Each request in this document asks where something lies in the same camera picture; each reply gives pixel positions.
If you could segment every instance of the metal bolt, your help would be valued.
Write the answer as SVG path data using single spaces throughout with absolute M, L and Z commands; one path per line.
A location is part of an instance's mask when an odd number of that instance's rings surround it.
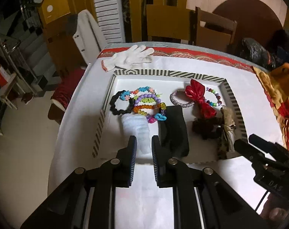
M 213 173 L 213 169 L 205 168 L 205 169 L 203 169 L 203 172 L 205 172 L 207 175 L 211 175 Z
M 120 159 L 118 158 L 113 158 L 111 161 L 110 161 L 111 164 L 118 164 L 120 163 Z
M 82 174 L 83 172 L 84 172 L 84 169 L 81 168 L 81 167 L 75 169 L 75 173 L 76 173 L 77 175 L 80 175 L 80 174 Z
M 170 158 L 168 160 L 168 163 L 171 164 L 171 165 L 176 165 L 177 164 L 177 160 L 175 158 Z

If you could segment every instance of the beige floor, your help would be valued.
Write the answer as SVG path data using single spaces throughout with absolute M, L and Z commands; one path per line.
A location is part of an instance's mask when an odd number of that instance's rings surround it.
M 47 118 L 52 92 L 7 108 L 0 137 L 0 211 L 18 229 L 47 197 L 59 125 Z

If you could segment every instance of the red satin bow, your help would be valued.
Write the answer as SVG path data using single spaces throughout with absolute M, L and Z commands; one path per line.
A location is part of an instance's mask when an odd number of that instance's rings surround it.
M 186 96 L 191 100 L 198 102 L 200 105 L 200 113 L 205 119 L 210 119 L 216 116 L 216 111 L 205 102 L 203 95 L 205 94 L 205 86 L 198 81 L 191 79 L 191 86 L 186 87 Z

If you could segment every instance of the orange fabric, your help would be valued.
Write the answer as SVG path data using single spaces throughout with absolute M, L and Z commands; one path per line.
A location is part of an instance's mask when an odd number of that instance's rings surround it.
M 289 150 L 289 64 L 284 63 L 270 73 L 256 67 L 254 71 L 282 130 L 284 147 Z

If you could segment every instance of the black beaded bracelet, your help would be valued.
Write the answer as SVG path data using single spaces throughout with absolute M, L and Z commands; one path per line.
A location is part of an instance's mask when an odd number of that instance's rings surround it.
M 120 95 L 125 92 L 125 90 L 118 91 L 116 95 L 113 95 L 109 104 L 110 104 L 110 111 L 113 113 L 113 115 L 124 115 L 124 114 L 130 114 L 132 112 L 132 109 L 134 107 L 134 100 L 129 99 L 129 106 L 126 110 L 120 109 L 119 111 L 116 109 L 115 102 L 118 100 Z

